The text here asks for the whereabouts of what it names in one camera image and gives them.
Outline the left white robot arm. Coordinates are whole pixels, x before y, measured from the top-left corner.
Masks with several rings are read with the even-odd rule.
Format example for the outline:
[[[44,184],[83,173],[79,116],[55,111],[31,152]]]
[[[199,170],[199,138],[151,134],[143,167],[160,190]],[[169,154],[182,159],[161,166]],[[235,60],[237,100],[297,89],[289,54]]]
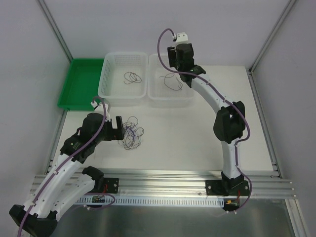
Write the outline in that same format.
[[[122,118],[116,117],[117,127],[112,119],[100,113],[89,113],[82,126],[65,140],[57,162],[43,182],[24,204],[15,204],[9,215],[19,227],[18,236],[26,231],[34,237],[52,235],[58,221],[65,212],[84,194],[104,191],[104,173],[92,166],[83,169],[81,176],[66,191],[67,181],[95,152],[103,141],[119,141],[124,138]]]

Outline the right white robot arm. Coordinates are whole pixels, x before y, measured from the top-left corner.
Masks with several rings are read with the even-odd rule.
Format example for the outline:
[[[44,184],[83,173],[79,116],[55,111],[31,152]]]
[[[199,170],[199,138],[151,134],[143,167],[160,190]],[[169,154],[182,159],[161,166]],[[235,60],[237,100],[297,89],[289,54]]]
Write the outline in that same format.
[[[219,92],[206,71],[194,63],[190,43],[181,43],[167,49],[169,65],[175,68],[181,81],[200,94],[216,114],[213,131],[221,142],[223,168],[221,178],[205,182],[208,195],[248,196],[250,183],[238,166],[238,144],[249,126],[245,121],[245,106],[241,101],[230,102]]]

